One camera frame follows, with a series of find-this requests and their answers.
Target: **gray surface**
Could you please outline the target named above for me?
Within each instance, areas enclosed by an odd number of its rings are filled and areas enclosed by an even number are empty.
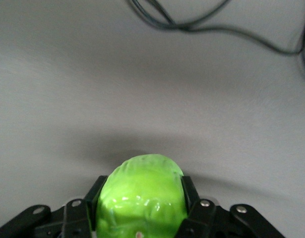
[[[187,19],[215,3],[165,6]],[[211,22],[294,47],[304,12],[304,0],[234,0]],[[123,0],[0,1],[0,225],[161,153],[224,208],[251,204],[305,238],[297,62],[233,36],[156,31]]]

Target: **metal bolt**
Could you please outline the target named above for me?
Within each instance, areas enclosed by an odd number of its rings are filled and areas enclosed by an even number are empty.
[[[236,207],[236,210],[237,210],[239,213],[246,213],[246,212],[247,212],[247,209],[244,208],[243,206],[238,206],[238,207]]]
[[[78,207],[81,203],[82,203],[81,200],[76,200],[72,202],[72,207]]]
[[[44,207],[38,207],[33,211],[33,215],[39,214],[44,210]]]
[[[210,202],[207,201],[207,200],[202,200],[202,201],[201,201],[201,206],[202,206],[202,207],[209,207],[210,205],[211,205]]]

